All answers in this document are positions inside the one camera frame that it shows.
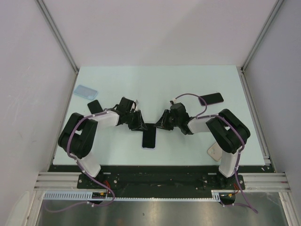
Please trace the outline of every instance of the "phone case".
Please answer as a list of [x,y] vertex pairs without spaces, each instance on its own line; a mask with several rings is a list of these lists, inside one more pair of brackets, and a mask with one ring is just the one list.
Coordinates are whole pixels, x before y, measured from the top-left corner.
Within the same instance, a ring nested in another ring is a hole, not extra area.
[[90,88],[82,86],[82,85],[78,85],[73,93],[75,95],[83,97],[85,99],[94,100],[94,98],[98,94],[98,91],[96,91],[94,89],[90,89]]

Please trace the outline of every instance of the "white table surface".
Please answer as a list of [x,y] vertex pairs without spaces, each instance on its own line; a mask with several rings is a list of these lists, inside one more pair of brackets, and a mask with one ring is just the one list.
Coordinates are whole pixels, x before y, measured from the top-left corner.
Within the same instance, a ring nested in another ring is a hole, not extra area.
[[[204,115],[230,109],[249,129],[251,137],[242,153],[240,165],[264,165],[259,141],[247,106],[244,91],[234,65],[212,66],[121,66],[81,67],[75,87],[83,85],[98,91],[103,108],[113,107],[122,97],[138,100],[145,123],[155,123],[174,97],[182,93],[207,95],[220,92],[223,103],[208,106]],[[201,112],[198,99],[178,99],[190,116]],[[72,95],[66,120],[74,112],[88,115],[90,100]],[[218,165],[208,154],[215,142],[211,133],[184,135],[157,129],[156,147],[142,148],[142,132],[130,131],[127,125],[106,128],[96,133],[92,152],[101,165]],[[54,165],[75,165],[59,146]]]

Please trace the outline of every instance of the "metal rail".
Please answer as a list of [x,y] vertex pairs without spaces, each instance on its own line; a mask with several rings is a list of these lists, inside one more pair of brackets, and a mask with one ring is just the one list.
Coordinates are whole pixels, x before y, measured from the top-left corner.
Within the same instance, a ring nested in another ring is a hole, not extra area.
[[[78,189],[80,173],[41,172],[35,191],[96,191]],[[291,192],[285,173],[241,173],[244,177],[245,192]],[[232,190],[214,190],[213,192],[232,192]]]

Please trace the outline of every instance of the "purple cable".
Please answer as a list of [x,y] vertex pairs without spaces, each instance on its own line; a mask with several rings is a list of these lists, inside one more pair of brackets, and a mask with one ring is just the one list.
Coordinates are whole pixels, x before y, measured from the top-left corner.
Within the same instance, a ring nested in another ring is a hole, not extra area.
[[240,192],[241,192],[241,194],[243,195],[245,201],[248,203],[248,205],[243,204],[243,203],[235,203],[234,205],[235,205],[235,206],[246,206],[246,207],[250,208],[251,210],[253,210],[255,213],[258,213],[258,211],[250,204],[250,202],[249,202],[249,200],[247,199],[245,193],[243,192],[243,189],[241,188],[240,183],[239,183],[239,180],[238,180],[237,168],[238,168],[238,164],[239,164],[239,160],[240,160],[240,154],[241,154],[241,152],[242,152],[242,151],[244,150],[244,148],[245,148],[245,142],[244,142],[244,140],[241,138],[241,136],[240,136],[239,133],[236,131],[236,129],[234,129],[234,127],[233,127],[229,122],[227,122],[223,117],[221,117],[221,116],[219,116],[219,115],[217,115],[217,114],[206,115],[206,116],[201,116],[201,117],[200,117],[200,115],[203,114],[203,113],[207,110],[207,103],[206,103],[206,101],[205,101],[202,97],[200,97],[199,95],[196,95],[196,94],[193,94],[193,93],[184,93],[184,94],[181,94],[181,95],[177,96],[175,99],[178,99],[178,98],[180,98],[180,97],[182,97],[182,96],[185,96],[185,95],[195,96],[195,97],[198,98],[198,101],[200,102],[200,104],[201,104],[201,100],[202,100],[202,101],[204,102],[204,104],[205,104],[205,109],[204,109],[201,113],[199,113],[199,114],[197,114],[197,115],[195,116],[196,119],[204,119],[204,118],[217,117],[217,118],[221,119],[224,123],[226,123],[226,124],[231,128],[231,130],[235,133],[235,135],[238,137],[239,141],[241,142],[242,148],[238,151],[238,157],[237,157],[237,161],[236,161],[236,163],[235,163],[235,168],[234,168],[234,175],[235,175],[236,182],[237,182],[237,184],[238,184],[238,188],[240,189]]
[[88,201],[85,201],[85,202],[77,202],[77,203],[75,203],[75,204],[73,204],[73,205],[71,205],[71,206],[68,206],[68,207],[66,207],[66,208],[63,208],[63,209],[61,209],[61,210],[49,210],[49,209],[46,207],[46,204],[43,205],[43,208],[44,208],[47,212],[49,212],[49,213],[59,213],[59,212],[63,212],[63,211],[65,211],[65,210],[71,209],[71,208],[73,208],[73,207],[75,207],[75,206],[77,206],[77,205],[81,205],[81,204],[84,204],[84,203],[87,204],[87,202],[88,202]]
[[[114,199],[115,199],[115,193],[114,193],[114,192],[112,191],[112,189],[110,189],[108,186],[106,186],[106,185],[100,183],[99,181],[95,180],[91,175],[89,175],[88,173],[86,173],[86,171],[84,170],[83,166],[76,160],[76,158],[75,158],[74,156],[72,156],[72,155],[70,154],[70,146],[71,146],[71,141],[72,141],[72,138],[73,138],[73,136],[74,136],[76,130],[78,129],[78,127],[81,125],[81,123],[82,123],[84,120],[89,119],[89,118],[93,118],[93,117],[96,117],[96,116],[100,116],[100,115],[105,115],[106,113],[107,113],[107,111],[104,111],[104,112],[101,112],[101,113],[88,115],[88,116],[82,118],[82,119],[76,124],[76,126],[74,127],[72,133],[70,134],[68,143],[67,143],[67,155],[68,155],[70,158],[73,158],[73,159],[75,160],[75,162],[77,163],[77,165],[78,165],[78,167],[80,168],[80,170],[81,170],[82,172],[84,172],[84,174],[85,174],[87,177],[89,177],[92,181],[94,181],[95,183],[97,183],[97,184],[99,184],[100,186],[104,187],[105,189],[107,189],[108,191],[110,191],[111,194],[113,195],[113,198],[112,198],[111,201],[109,201],[109,202],[107,202],[107,203],[105,203],[105,204],[102,204],[102,205],[101,205],[101,204],[94,204],[94,203],[93,203],[93,204],[92,204],[93,206],[108,206],[108,205],[110,205],[110,204],[114,201]],[[78,202],[78,203],[75,203],[75,204],[73,204],[73,205],[71,205],[71,206],[69,206],[69,207],[66,207],[66,208],[64,208],[64,209],[61,209],[61,210],[49,210],[45,205],[44,205],[44,208],[45,208],[45,210],[47,210],[48,212],[51,212],[51,213],[59,213],[59,212],[63,212],[63,211],[65,211],[65,210],[71,209],[71,208],[73,208],[73,207],[75,207],[75,206],[77,206],[77,205],[84,204],[84,203],[87,203],[87,202]]]
[[241,142],[241,145],[242,145],[242,148],[238,151],[238,156],[237,156],[237,160],[236,160],[235,168],[234,168],[234,175],[235,175],[235,179],[236,179],[238,188],[240,189],[240,192],[243,195],[246,203],[248,203],[248,205],[243,204],[243,203],[235,203],[234,206],[246,206],[246,207],[250,208],[251,210],[253,210],[255,213],[258,213],[258,211],[250,204],[250,202],[249,202],[248,198],[246,197],[246,194],[243,192],[243,189],[241,188],[240,182],[238,180],[237,168],[238,168],[238,164],[239,164],[239,160],[240,160],[240,154],[245,148],[244,140],[241,138],[239,133],[234,129],[234,127],[227,120],[225,120],[223,117],[221,117],[217,114],[201,116],[201,117],[197,117],[197,119],[212,118],[212,117],[217,117],[217,118],[221,119],[224,123],[226,123],[227,126],[229,126],[231,128],[231,130],[235,133],[235,135],[238,137],[238,139],[239,139],[239,141]]
[[205,111],[207,111],[207,103],[206,103],[206,101],[205,101],[203,98],[201,98],[200,96],[196,95],[196,94],[193,94],[193,93],[184,93],[184,94],[181,94],[181,95],[177,96],[175,99],[178,99],[178,98],[180,98],[180,97],[182,97],[182,96],[185,96],[185,95],[195,96],[195,97],[198,98],[198,101],[199,101],[199,103],[200,103],[201,105],[202,105],[201,100],[202,100],[202,101],[204,102],[204,104],[205,104],[205,109],[204,109],[201,113],[197,114],[197,115],[195,116],[196,118],[198,118],[201,114],[203,114],[203,113],[205,113]]

